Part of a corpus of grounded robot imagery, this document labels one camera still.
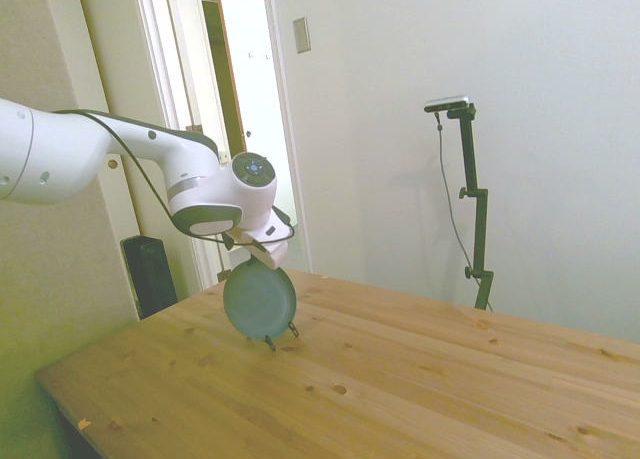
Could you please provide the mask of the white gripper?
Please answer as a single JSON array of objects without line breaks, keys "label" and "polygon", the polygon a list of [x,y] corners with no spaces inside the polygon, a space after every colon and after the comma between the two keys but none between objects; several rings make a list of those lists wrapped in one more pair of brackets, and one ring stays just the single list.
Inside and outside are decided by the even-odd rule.
[{"label": "white gripper", "polygon": [[265,230],[242,230],[234,228],[222,234],[226,245],[237,245],[249,252],[251,257],[246,264],[251,265],[258,260],[272,270],[278,269],[288,253],[287,234],[275,230],[269,235]]}]

